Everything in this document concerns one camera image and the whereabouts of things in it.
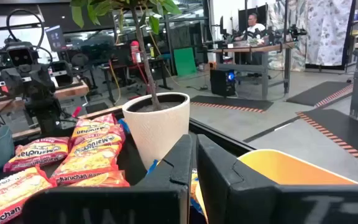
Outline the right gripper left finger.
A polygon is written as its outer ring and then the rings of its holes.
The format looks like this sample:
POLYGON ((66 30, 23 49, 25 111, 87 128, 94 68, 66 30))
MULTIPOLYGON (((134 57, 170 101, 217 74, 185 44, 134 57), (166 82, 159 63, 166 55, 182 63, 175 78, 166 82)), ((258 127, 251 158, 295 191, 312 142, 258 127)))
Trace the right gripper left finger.
POLYGON ((192 139, 183 135, 147 172, 131 136, 118 156, 128 187, 57 187, 28 199, 23 224, 187 224, 192 139))

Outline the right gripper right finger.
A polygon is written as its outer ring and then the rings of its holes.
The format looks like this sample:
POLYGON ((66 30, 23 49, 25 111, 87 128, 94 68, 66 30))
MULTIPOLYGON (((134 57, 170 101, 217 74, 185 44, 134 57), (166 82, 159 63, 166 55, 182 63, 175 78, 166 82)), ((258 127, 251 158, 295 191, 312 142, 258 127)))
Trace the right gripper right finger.
POLYGON ((273 149, 236 157, 198 135, 209 224, 358 224, 358 182, 273 149))

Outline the orange Maruchan ramen packet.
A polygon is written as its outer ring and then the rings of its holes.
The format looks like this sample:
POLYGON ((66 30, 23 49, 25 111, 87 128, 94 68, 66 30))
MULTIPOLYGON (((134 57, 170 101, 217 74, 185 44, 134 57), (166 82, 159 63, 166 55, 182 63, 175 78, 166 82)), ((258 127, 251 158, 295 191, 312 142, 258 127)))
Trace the orange Maruchan ramen packet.
POLYGON ((105 172, 89 179, 71 184, 70 187, 129 187, 123 170, 105 172))
POLYGON ((119 170, 117 157, 125 140, 125 137, 113 133, 77 138, 77 143, 72 146, 52 177, 59 185, 69 185, 119 170))
POLYGON ((12 174, 0 180, 0 224, 5 224, 22 213, 24 202, 45 189, 57 186, 39 166, 12 174))

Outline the background wooden robot table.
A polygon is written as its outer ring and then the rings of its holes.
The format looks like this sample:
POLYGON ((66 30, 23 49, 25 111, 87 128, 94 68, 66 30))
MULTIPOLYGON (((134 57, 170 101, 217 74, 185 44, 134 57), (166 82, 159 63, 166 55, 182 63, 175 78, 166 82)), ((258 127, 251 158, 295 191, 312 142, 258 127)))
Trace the background wooden robot table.
MULTIPOLYGON (((54 95, 59 100, 66 100, 73 97, 85 96, 88 94, 88 92, 89 87, 84 81, 81 81, 80 85, 77 83, 74 87, 59 89, 54 93, 54 95)), ((8 111, 24 108, 24 102, 22 101, 22 98, 15 98, 13 102, 9 103, 10 101, 11 99, 6 96, 0 97, 0 109, 6 105, 8 105, 6 107, 6 110, 8 111)))

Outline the tilted dark monitor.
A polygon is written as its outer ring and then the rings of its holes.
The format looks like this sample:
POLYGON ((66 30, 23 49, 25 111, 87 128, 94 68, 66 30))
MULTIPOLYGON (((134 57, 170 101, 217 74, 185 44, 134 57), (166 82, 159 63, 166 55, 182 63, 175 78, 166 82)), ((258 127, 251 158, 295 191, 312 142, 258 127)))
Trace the tilted dark monitor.
POLYGON ((45 34, 53 52, 61 52, 67 49, 62 28, 59 25, 47 28, 45 34))

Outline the potted plant in white pot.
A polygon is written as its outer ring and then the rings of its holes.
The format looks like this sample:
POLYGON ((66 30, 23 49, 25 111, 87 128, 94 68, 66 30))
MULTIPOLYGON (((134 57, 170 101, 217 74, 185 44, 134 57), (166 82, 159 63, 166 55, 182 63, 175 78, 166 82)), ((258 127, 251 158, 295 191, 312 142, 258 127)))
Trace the potted plant in white pot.
POLYGON ((163 159, 182 135, 188 134, 190 118, 188 95, 157 93, 141 29, 143 25, 148 25, 153 33, 159 33, 159 18, 149 13, 149 6, 153 6, 160 16, 181 14, 173 0, 70 0, 72 19, 80 28, 84 26, 84 8, 93 24, 112 10, 120 11, 119 19, 123 19, 125 9, 132 14, 149 94, 128 101, 122 106, 122 111, 146 168, 154 160, 163 159))

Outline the black floor mat striped edge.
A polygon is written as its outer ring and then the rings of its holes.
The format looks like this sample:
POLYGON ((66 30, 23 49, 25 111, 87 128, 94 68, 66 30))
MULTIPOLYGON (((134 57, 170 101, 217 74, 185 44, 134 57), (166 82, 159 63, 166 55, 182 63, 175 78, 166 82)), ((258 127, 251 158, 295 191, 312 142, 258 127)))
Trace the black floor mat striped edge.
POLYGON ((353 84, 348 82, 323 82, 287 99, 287 102, 320 107, 350 93, 352 89, 353 84))
POLYGON ((193 97, 190 102, 192 105, 197 106, 248 111, 255 113, 264 113, 273 105, 273 102, 271 101, 200 95, 193 97))
POLYGON ((302 111, 297 116, 358 160, 358 120, 333 109, 302 111))

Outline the red bottle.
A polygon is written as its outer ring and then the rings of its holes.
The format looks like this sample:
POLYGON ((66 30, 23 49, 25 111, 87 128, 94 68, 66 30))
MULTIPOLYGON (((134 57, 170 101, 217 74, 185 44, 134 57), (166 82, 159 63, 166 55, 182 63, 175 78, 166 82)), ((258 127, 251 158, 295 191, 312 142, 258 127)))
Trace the red bottle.
POLYGON ((133 63, 140 63, 141 62, 141 54, 140 54, 139 42, 136 40, 133 40, 130 43, 130 48, 131 48, 131 57, 132 57, 133 63))

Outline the computer tower with blue light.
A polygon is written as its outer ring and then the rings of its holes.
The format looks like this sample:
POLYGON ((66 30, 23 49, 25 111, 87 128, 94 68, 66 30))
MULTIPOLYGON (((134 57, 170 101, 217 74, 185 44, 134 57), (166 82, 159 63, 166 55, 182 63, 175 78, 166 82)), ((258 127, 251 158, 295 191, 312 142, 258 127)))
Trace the computer tower with blue light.
POLYGON ((233 70, 210 71, 211 92, 223 97, 236 94, 236 77, 233 70))

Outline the dark background desk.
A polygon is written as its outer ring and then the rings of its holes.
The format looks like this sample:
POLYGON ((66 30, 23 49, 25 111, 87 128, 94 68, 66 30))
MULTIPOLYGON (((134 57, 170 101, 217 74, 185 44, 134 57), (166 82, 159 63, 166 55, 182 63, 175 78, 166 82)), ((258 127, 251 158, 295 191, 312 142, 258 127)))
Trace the dark background desk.
MULTIPOLYGON (((150 71, 154 76, 155 83, 162 80, 162 84, 158 87, 166 90, 173 90, 167 85, 167 78, 169 76, 170 67, 164 58, 155 58, 149 60, 150 71)), ((115 105, 122 97, 122 90, 127 90, 135 93, 135 96, 129 99, 142 96, 141 89, 147 93, 148 88, 145 82, 147 77, 143 75, 144 62, 139 63, 121 63, 118 60, 109 60, 108 63, 102 64, 99 68, 104 73, 104 84, 107 86, 108 100, 115 105)))

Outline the green board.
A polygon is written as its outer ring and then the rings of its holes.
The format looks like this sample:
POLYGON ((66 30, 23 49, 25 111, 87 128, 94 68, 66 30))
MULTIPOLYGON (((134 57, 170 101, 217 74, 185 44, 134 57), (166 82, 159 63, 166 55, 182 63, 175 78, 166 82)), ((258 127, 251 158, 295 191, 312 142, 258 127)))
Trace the green board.
POLYGON ((173 50, 177 75, 186 77, 196 73, 193 49, 191 47, 173 50))

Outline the background wooden desk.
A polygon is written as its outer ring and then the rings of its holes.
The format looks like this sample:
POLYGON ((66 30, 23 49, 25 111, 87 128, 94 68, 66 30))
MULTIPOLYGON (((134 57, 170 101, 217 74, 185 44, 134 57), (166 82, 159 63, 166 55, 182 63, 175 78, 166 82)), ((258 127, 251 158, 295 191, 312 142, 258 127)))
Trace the background wooden desk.
POLYGON ((214 53, 216 56, 216 61, 214 62, 215 69, 221 70, 234 70, 238 72, 250 72, 250 73, 261 73, 262 74, 262 99, 267 100, 269 87, 283 84, 284 94, 289 93, 290 91, 290 59, 291 59, 291 50, 295 47, 296 42, 285 42, 283 44, 275 45, 265 45, 257 47, 236 47, 236 48, 222 48, 222 49, 213 49, 209 50, 214 53), (269 84, 269 52, 284 52, 284 70, 283 70, 283 80, 275 83, 269 84), (223 54, 224 53, 262 53, 262 63, 260 65, 237 65, 237 64, 227 64, 223 63, 223 54))

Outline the person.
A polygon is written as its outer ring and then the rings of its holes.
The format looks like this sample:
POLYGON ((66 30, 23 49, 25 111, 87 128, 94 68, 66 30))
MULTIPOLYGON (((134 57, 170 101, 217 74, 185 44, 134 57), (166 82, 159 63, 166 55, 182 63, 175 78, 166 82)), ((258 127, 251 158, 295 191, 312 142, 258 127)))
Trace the person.
POLYGON ((258 23, 257 14, 251 13, 248 17, 248 27, 247 30, 243 32, 243 35, 247 35, 251 38, 260 39, 261 32, 265 30, 265 26, 261 23, 258 23))

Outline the floral patterned curtain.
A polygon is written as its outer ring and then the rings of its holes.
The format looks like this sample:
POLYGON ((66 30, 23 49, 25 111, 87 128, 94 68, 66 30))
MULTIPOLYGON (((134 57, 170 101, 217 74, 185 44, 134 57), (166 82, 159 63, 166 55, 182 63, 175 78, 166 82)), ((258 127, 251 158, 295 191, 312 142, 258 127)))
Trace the floral patterned curtain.
POLYGON ((268 4, 267 25, 304 28, 291 50, 290 68, 302 72, 307 65, 344 66, 350 41, 354 0, 276 0, 268 4))

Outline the black metal rig frame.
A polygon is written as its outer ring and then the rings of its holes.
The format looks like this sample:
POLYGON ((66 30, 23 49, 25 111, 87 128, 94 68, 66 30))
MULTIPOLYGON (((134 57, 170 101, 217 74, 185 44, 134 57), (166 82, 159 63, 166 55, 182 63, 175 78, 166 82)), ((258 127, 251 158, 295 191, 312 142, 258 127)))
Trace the black metal rig frame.
POLYGON ((235 156, 241 156, 247 152, 255 150, 254 147, 251 147, 242 141, 236 140, 224 134, 223 132, 220 132, 217 129, 214 129, 207 124, 204 124, 193 118, 190 118, 189 130, 194 134, 204 134, 216 144, 235 156))

